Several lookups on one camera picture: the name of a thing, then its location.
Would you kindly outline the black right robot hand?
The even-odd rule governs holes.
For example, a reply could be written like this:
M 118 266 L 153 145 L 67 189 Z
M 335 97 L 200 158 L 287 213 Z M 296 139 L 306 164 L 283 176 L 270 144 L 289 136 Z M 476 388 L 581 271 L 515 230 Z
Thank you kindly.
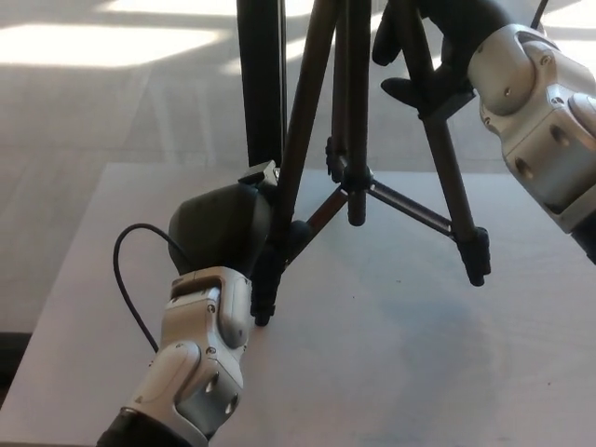
M 423 20 L 443 37 L 446 59 L 433 67 Z M 512 23 L 494 1 L 389 1 L 372 48 L 372 61 L 387 66 L 403 55 L 408 78 L 391 77 L 381 89 L 415 108 L 420 117 L 448 118 L 474 98 L 467 77 L 471 58 L 484 40 Z

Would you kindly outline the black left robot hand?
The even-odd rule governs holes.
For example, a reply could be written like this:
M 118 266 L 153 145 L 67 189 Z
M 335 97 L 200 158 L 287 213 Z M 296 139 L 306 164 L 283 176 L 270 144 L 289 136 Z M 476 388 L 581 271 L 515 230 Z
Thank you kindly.
M 226 267 L 249 278 L 265 250 L 278 168 L 268 161 L 235 183 L 185 200 L 169 220 L 169 257 L 182 276 Z

